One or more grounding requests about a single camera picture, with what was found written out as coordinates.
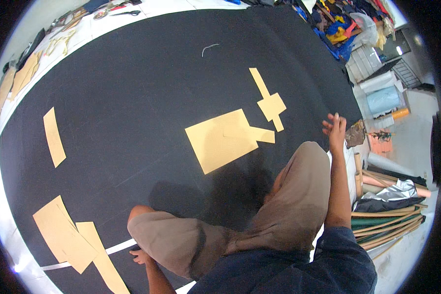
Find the blue fabric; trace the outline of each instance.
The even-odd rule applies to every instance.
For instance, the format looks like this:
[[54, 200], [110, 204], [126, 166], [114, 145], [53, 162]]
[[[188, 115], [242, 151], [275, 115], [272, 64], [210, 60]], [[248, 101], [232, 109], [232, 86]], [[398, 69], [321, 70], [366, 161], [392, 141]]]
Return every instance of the blue fabric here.
[[[317, 34], [317, 36], [325, 37], [325, 33], [318, 30], [318, 28], [314, 28], [313, 31]], [[325, 44], [325, 47], [327, 47], [328, 51], [335, 57], [336, 60], [340, 60], [338, 52], [335, 52], [335, 48], [333, 50], [330, 49], [327, 44]]]
[[304, 12], [304, 10], [302, 10], [302, 8], [300, 8], [299, 6], [294, 6], [294, 7], [297, 9], [297, 11], [296, 11], [297, 14], [302, 16], [305, 20], [307, 20], [307, 15]]
[[338, 48], [338, 54], [343, 57], [344, 60], [348, 62], [349, 58], [351, 57], [351, 51], [353, 50], [353, 40], [356, 38], [357, 35], [351, 36], [345, 43], [343, 43]]
[[[313, 31], [317, 36], [322, 36], [322, 38], [326, 38], [325, 33], [318, 30], [318, 28], [314, 28]], [[325, 44], [328, 51], [335, 57], [336, 60], [340, 60], [340, 55], [345, 59], [345, 61], [348, 61], [351, 56], [351, 50], [353, 49], [353, 40], [356, 38], [356, 35], [351, 36], [345, 43], [343, 43], [340, 47], [332, 46], [330, 48]]]
[[349, 228], [324, 230], [314, 261], [308, 252], [270, 249], [222, 257], [189, 291], [204, 293], [373, 293], [377, 273]]
[[334, 35], [336, 32], [338, 32], [338, 28], [342, 27], [343, 29], [347, 29], [351, 24], [347, 24], [347, 23], [342, 23], [342, 22], [334, 22], [332, 23], [327, 31], [325, 32], [327, 35]]
[[227, 2], [230, 2], [230, 3], [234, 3], [234, 4], [237, 4], [237, 5], [241, 4], [240, 0], [224, 0], [224, 1], [227, 1]]

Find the paper roll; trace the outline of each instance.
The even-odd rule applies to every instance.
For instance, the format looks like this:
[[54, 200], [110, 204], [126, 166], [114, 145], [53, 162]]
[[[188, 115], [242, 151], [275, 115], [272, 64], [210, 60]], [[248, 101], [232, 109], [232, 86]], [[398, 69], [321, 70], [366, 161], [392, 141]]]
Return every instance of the paper roll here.
[[370, 163], [378, 168], [382, 168], [382, 169], [385, 169], [385, 170], [388, 170], [391, 172], [403, 173], [406, 175], [416, 176], [415, 173], [411, 169], [404, 168], [400, 164], [393, 162], [390, 159], [379, 156], [379, 155], [372, 153], [372, 152], [369, 153], [368, 163]]

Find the yellow fabric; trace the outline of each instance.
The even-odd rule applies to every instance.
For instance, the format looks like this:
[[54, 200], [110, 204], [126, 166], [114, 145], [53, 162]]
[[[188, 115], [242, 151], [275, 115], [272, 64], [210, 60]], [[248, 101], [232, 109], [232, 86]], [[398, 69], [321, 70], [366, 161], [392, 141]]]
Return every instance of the yellow fabric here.
[[330, 9], [325, 5], [325, 1], [320, 0], [320, 3], [322, 3], [323, 7], [325, 7], [325, 9], [327, 9], [328, 12], [330, 12]]
[[327, 35], [327, 38], [330, 40], [330, 42], [341, 42], [347, 39], [347, 36], [344, 36], [345, 29], [342, 27], [338, 27], [338, 32], [336, 32], [334, 35]]
[[345, 23], [345, 20], [343, 19], [343, 17], [339, 16], [339, 15], [335, 15], [335, 20], [341, 22], [342, 24]]

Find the cardboard pattern piece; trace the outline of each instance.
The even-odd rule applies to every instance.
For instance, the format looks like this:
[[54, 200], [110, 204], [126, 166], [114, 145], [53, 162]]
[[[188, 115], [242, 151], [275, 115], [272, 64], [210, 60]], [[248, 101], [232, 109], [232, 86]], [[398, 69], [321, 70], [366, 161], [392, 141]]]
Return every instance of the cardboard pattern piece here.
[[108, 286], [114, 294], [129, 294], [123, 279], [121, 279], [121, 276], [104, 249], [93, 221], [77, 222], [76, 227], [83, 238], [98, 252], [93, 262], [106, 283], [106, 286]]
[[265, 82], [261, 78], [261, 75], [256, 68], [253, 67], [249, 69], [261, 93], [261, 96], [263, 97], [263, 100], [258, 101], [258, 106], [265, 115], [266, 119], [268, 121], [273, 121], [276, 131], [281, 132], [284, 130], [284, 127], [282, 126], [279, 114], [286, 110], [286, 105], [284, 102], [282, 102], [282, 99], [278, 93], [270, 95], [268, 89], [266, 88]]
[[63, 162], [67, 156], [65, 156], [64, 147], [62, 146], [61, 137], [59, 135], [59, 129], [57, 128], [54, 108], [51, 108], [51, 110], [44, 115], [43, 119], [47, 145], [49, 146], [49, 151], [51, 152], [54, 167], [57, 168], [57, 166]]
[[24, 86], [28, 85], [28, 83], [31, 81], [31, 78], [34, 76], [39, 67], [39, 59], [41, 58], [41, 54], [42, 51], [31, 54], [24, 63], [23, 68], [16, 73], [10, 101], [13, 101]]
[[258, 148], [256, 140], [250, 137], [224, 136], [224, 128], [229, 126], [250, 127], [242, 109], [185, 128], [204, 174]]
[[240, 128], [238, 126], [226, 126], [224, 128], [225, 137], [233, 138], [252, 138], [256, 141], [275, 143], [275, 132], [264, 128], [250, 126], [249, 128]]
[[88, 267], [98, 252], [79, 234], [72, 221], [59, 207], [60, 197], [55, 198], [34, 215], [41, 235], [58, 262], [69, 262], [78, 273]]
[[3, 77], [2, 83], [0, 85], [0, 114], [2, 113], [2, 107], [5, 104], [6, 97], [10, 92], [13, 85], [13, 79], [15, 77], [16, 68], [10, 67]]

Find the plastic bag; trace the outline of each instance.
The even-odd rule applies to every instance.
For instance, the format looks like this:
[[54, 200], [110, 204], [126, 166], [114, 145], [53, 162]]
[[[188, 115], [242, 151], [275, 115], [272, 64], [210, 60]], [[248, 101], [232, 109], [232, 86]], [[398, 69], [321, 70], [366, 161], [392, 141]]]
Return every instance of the plastic bag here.
[[376, 23], [372, 18], [359, 12], [350, 13], [349, 16], [351, 16], [359, 28], [363, 30], [363, 32], [355, 38], [353, 45], [359, 45], [362, 43], [374, 47], [379, 39], [379, 34], [377, 33]]

